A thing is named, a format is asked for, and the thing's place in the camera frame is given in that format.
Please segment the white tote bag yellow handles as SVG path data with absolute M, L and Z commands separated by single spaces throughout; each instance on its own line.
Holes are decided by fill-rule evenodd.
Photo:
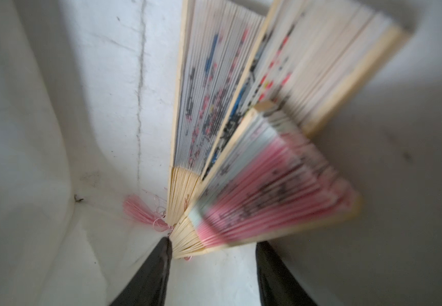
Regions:
M 265 241 L 318 305 L 442 305 L 442 1 L 364 2 L 409 39 L 299 128 L 362 206 Z M 0 1 L 0 305 L 109 305 L 170 239 L 123 203 L 166 220 L 183 3 Z M 165 305 L 260 305 L 257 243 L 172 255 Z

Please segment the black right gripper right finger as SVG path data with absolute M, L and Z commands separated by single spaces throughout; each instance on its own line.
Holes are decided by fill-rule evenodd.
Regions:
M 317 305 L 268 242 L 256 244 L 255 257 L 261 305 Z

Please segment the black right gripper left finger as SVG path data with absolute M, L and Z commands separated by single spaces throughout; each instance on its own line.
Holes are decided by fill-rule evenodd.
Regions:
M 172 243 L 163 237 L 110 305 L 165 305 L 171 260 Z

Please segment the beige folding fan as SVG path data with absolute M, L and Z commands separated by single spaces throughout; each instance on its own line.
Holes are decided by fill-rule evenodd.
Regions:
M 184 1 L 166 222 L 174 226 L 209 153 L 266 15 L 235 1 Z
M 409 37 L 364 1 L 273 1 L 201 175 L 257 103 L 275 103 L 313 136 Z

